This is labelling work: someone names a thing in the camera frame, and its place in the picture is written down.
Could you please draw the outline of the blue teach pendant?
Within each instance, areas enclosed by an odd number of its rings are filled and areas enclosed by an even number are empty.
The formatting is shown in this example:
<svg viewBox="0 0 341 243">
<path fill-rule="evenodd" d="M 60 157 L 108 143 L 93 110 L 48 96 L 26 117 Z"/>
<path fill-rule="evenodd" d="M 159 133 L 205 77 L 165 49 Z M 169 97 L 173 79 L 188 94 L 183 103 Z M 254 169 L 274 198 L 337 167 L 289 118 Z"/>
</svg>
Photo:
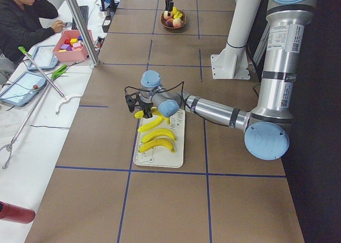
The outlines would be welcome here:
<svg viewBox="0 0 341 243">
<path fill-rule="evenodd" d="M 54 55 L 53 50 L 53 45 L 36 46 L 31 58 L 41 68 L 41 70 L 54 69 L 59 61 Z"/>
<path fill-rule="evenodd" d="M 1 101 L 17 107 L 23 107 L 46 85 L 41 73 L 25 71 L 4 92 Z"/>
</svg>

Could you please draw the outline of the yellow banana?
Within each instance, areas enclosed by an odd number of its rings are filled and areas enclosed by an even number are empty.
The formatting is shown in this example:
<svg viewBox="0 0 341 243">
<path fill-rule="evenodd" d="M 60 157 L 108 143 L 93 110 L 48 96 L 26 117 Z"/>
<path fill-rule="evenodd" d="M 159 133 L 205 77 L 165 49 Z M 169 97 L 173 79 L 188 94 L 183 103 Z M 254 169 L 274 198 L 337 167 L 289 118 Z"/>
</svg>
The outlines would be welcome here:
<svg viewBox="0 0 341 243">
<path fill-rule="evenodd" d="M 141 140 L 142 143 L 147 143 L 150 142 L 152 140 L 155 140 L 158 137 L 168 137 L 170 139 L 172 139 L 173 141 L 176 141 L 176 136 L 173 133 L 173 131 L 171 131 L 170 129 L 167 128 L 157 128 L 149 133 L 147 133 Z"/>
<path fill-rule="evenodd" d="M 164 121 L 164 119 L 162 117 L 157 117 L 155 120 L 140 126 L 137 131 L 138 132 L 148 132 L 150 130 L 152 130 L 153 128 L 159 126 L 160 124 L 162 124 Z"/>
<path fill-rule="evenodd" d="M 140 146 L 139 152 L 141 152 L 141 153 L 147 152 L 148 150 L 150 150 L 152 148 L 156 148 L 156 147 L 165 147 L 168 150 L 170 150 L 171 153 L 175 152 L 173 144 L 171 143 L 171 141 L 169 141 L 167 139 L 155 139 L 155 140 L 151 140 L 147 143 L 144 143 Z"/>
<path fill-rule="evenodd" d="M 157 107 L 152 107 L 150 111 L 148 111 L 146 114 L 143 110 L 140 110 L 134 114 L 134 118 L 140 119 L 140 118 L 151 118 L 153 115 L 160 116 L 162 119 L 166 121 L 167 124 L 170 124 L 170 118 L 165 117 Z"/>
</svg>

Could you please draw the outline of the aluminium frame post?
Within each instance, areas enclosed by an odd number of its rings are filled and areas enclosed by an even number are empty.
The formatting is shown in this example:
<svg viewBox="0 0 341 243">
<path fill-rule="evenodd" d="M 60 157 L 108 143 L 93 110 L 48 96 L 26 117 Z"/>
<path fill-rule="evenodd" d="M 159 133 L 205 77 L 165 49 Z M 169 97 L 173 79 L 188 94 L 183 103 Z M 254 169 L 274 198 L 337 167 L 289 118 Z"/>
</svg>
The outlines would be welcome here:
<svg viewBox="0 0 341 243">
<path fill-rule="evenodd" d="M 76 0 L 66 0 L 66 2 L 70 9 L 72 17 L 76 22 L 80 35 L 83 38 L 89 57 L 92 60 L 92 67 L 96 67 L 99 64 L 100 60 L 91 39 L 92 35 L 88 32 L 88 29 L 85 26 L 85 22 L 78 7 L 78 3 Z"/>
</svg>

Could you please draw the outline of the brown wicker basket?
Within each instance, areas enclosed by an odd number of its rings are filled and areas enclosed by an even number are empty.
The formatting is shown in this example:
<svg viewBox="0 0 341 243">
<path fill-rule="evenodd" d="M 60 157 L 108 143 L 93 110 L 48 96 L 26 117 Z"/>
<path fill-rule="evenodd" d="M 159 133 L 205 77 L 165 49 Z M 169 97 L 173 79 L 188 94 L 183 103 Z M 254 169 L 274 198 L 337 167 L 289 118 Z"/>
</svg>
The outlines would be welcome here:
<svg viewBox="0 0 341 243">
<path fill-rule="evenodd" d="M 168 15 L 168 11 L 161 14 L 160 23 L 168 29 L 180 29 L 186 25 L 186 14 L 183 10 L 172 12 Z"/>
</svg>

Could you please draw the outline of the red bottle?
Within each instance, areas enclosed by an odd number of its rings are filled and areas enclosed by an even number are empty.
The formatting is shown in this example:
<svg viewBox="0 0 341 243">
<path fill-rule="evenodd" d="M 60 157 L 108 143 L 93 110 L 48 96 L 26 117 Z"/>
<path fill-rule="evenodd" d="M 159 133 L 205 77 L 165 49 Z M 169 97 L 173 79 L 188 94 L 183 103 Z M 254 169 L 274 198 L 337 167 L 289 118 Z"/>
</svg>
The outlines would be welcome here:
<svg viewBox="0 0 341 243">
<path fill-rule="evenodd" d="M 28 224 L 34 220 L 35 216 L 36 213 L 32 209 L 1 201 L 1 220 Z"/>
</svg>

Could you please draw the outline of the yellow starfruit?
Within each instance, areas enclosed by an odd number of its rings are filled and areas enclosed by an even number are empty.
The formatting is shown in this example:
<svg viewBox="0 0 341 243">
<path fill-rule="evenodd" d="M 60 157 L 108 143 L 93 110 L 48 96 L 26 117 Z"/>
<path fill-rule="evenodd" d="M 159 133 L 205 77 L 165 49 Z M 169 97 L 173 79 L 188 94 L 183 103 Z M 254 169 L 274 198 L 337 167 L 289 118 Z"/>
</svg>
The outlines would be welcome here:
<svg viewBox="0 0 341 243">
<path fill-rule="evenodd" d="M 173 15 L 173 19 L 181 19 L 183 16 L 181 11 L 177 11 L 174 15 Z"/>
</svg>

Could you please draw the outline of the pink white peach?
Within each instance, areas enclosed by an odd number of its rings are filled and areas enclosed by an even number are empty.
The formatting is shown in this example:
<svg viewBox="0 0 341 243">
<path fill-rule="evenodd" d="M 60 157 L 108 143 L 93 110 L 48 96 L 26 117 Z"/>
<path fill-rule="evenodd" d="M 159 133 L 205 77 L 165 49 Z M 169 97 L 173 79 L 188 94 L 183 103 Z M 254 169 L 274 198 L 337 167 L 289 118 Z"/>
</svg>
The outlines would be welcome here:
<svg viewBox="0 0 341 243">
<path fill-rule="evenodd" d="M 183 21 L 181 19 L 173 19 L 173 27 L 179 28 L 183 26 Z"/>
</svg>

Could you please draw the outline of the white hook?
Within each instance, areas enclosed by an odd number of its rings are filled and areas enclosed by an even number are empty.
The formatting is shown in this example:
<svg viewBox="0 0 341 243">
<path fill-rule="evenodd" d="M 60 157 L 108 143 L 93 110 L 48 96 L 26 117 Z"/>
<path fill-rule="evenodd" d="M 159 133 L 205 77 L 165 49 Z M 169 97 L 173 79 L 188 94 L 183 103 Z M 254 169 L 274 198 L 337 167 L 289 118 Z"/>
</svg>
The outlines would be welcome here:
<svg viewBox="0 0 341 243">
<path fill-rule="evenodd" d="M 81 98 L 82 95 L 80 94 L 71 94 L 71 95 L 67 95 L 65 96 L 64 98 L 62 98 L 55 106 L 55 114 L 58 115 L 60 113 L 60 109 L 61 109 L 61 106 L 63 104 L 66 104 L 68 103 L 71 99 L 74 99 L 74 98 Z"/>
</svg>

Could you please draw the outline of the pale apple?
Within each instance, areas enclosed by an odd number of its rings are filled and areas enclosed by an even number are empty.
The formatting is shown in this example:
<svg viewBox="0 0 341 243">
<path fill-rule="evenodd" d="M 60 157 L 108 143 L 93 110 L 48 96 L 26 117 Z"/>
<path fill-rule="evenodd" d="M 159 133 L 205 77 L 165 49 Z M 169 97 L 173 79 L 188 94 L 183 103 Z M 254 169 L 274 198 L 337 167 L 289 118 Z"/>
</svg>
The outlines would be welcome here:
<svg viewBox="0 0 341 243">
<path fill-rule="evenodd" d="M 168 19 L 170 19 L 170 18 L 172 18 L 172 17 L 173 17 L 173 13 L 172 13 L 172 12 L 165 11 L 165 12 L 163 13 L 163 18 L 164 18 L 165 20 L 168 20 Z"/>
</svg>

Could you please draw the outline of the blue teach pendant near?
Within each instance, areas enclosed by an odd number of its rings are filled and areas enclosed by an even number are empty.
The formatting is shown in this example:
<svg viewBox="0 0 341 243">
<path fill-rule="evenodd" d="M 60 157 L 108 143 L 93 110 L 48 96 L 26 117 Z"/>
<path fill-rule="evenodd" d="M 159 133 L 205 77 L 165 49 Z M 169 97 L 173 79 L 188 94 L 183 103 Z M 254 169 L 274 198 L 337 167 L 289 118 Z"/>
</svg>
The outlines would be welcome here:
<svg viewBox="0 0 341 243">
<path fill-rule="evenodd" d="M 4 92 L 1 101 L 17 107 L 23 107 L 46 85 L 41 73 L 25 71 Z"/>
</svg>

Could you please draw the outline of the yellow lemon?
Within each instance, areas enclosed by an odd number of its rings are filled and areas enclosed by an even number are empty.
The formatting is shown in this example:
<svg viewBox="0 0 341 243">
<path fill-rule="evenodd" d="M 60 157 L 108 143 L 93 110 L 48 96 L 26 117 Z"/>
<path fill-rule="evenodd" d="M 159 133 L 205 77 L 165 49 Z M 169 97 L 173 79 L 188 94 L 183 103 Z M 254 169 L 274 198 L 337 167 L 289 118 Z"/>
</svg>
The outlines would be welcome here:
<svg viewBox="0 0 341 243">
<path fill-rule="evenodd" d="M 179 11 L 178 8 L 176 6 L 174 6 L 173 9 L 172 9 L 172 13 L 176 14 L 178 11 Z"/>
</svg>

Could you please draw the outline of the white bear tray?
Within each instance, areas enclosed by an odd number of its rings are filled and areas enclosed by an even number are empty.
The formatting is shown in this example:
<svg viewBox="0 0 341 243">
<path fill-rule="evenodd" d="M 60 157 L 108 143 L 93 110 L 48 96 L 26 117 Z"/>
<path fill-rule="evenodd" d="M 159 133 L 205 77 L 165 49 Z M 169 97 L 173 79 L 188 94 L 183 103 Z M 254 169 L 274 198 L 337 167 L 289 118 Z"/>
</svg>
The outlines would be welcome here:
<svg viewBox="0 0 341 243">
<path fill-rule="evenodd" d="M 139 126 L 145 125 L 157 117 L 153 115 L 152 118 L 140 118 Z M 178 110 L 177 113 L 172 115 L 170 118 L 170 124 L 167 124 L 164 120 L 162 124 L 153 128 L 148 132 L 137 132 L 136 143 L 134 147 L 134 164 L 138 166 L 154 166 L 154 167 L 167 167 L 167 168 L 179 168 L 183 165 L 184 159 L 184 132 L 185 132 L 185 112 L 183 110 Z M 148 150 L 147 152 L 139 152 L 140 146 L 143 144 L 141 142 L 142 138 L 149 132 L 157 128 L 167 128 L 173 131 L 176 136 L 176 141 L 162 136 L 156 139 L 167 139 L 171 141 L 174 146 L 175 152 L 171 153 L 165 147 L 156 147 Z"/>
</svg>

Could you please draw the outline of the green clip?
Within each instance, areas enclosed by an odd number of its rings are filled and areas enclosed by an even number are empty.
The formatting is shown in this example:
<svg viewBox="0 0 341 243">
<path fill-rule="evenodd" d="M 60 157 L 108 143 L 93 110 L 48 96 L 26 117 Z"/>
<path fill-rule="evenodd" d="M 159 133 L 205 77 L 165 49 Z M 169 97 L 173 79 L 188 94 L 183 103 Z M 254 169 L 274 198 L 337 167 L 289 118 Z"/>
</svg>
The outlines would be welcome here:
<svg viewBox="0 0 341 243">
<path fill-rule="evenodd" d="M 60 77 L 62 74 L 64 74 L 66 72 L 67 67 L 68 66 L 66 64 L 64 64 L 59 69 L 52 72 L 51 79 L 56 80 L 58 77 Z"/>
</svg>

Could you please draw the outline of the person in black hoodie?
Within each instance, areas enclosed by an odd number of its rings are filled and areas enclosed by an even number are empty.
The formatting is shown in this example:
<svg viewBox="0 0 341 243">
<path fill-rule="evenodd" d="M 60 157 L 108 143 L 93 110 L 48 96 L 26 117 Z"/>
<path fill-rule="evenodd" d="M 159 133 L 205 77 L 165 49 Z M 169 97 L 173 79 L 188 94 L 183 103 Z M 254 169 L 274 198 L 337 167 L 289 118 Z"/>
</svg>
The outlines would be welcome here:
<svg viewBox="0 0 341 243">
<path fill-rule="evenodd" d="M 19 47 L 27 51 L 60 33 L 66 23 L 58 20 L 56 7 L 48 0 L 1 0 L 1 51 L 11 62 L 23 59 Z M 40 19 L 57 19 L 44 28 Z"/>
</svg>

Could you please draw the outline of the dark red mango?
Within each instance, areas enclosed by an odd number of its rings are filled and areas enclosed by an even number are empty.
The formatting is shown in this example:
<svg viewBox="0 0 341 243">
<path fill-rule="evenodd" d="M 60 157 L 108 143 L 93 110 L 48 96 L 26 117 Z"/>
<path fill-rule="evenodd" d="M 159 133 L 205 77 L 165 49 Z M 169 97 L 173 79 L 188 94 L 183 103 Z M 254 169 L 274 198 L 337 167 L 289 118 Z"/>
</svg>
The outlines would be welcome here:
<svg viewBox="0 0 341 243">
<path fill-rule="evenodd" d="M 165 21 L 165 26 L 173 28 L 173 19 L 170 18 Z"/>
</svg>

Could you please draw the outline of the blue teach pendant far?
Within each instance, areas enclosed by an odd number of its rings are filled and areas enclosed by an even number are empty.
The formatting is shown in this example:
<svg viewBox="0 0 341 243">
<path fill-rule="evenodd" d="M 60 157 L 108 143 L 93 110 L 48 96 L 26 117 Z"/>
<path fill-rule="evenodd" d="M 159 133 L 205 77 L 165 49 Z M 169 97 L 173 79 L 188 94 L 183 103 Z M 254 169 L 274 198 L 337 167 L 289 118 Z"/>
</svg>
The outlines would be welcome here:
<svg viewBox="0 0 341 243">
<path fill-rule="evenodd" d="M 53 45 L 36 46 L 31 58 L 41 68 L 41 70 L 54 69 L 59 61 L 54 55 L 53 50 Z"/>
</svg>

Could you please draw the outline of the pink bin of blocks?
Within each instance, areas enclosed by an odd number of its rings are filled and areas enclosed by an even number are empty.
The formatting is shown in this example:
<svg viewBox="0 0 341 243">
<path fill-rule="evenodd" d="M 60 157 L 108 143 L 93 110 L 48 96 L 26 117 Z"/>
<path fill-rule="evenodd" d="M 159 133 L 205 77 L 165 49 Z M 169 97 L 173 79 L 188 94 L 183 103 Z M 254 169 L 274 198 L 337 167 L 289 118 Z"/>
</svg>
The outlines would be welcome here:
<svg viewBox="0 0 341 243">
<path fill-rule="evenodd" d="M 78 30 L 65 30 L 53 54 L 60 62 L 75 62 L 87 59 L 88 51 Z"/>
</svg>

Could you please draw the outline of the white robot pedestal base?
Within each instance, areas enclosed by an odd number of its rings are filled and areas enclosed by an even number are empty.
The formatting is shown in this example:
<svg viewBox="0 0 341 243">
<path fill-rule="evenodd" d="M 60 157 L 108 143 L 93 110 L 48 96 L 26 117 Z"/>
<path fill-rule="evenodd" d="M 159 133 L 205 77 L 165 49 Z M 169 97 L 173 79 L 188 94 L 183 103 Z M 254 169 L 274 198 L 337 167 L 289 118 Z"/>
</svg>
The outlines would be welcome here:
<svg viewBox="0 0 341 243">
<path fill-rule="evenodd" d="M 237 0 L 225 48 L 212 54 L 214 79 L 249 80 L 246 44 L 261 0 Z"/>
</svg>

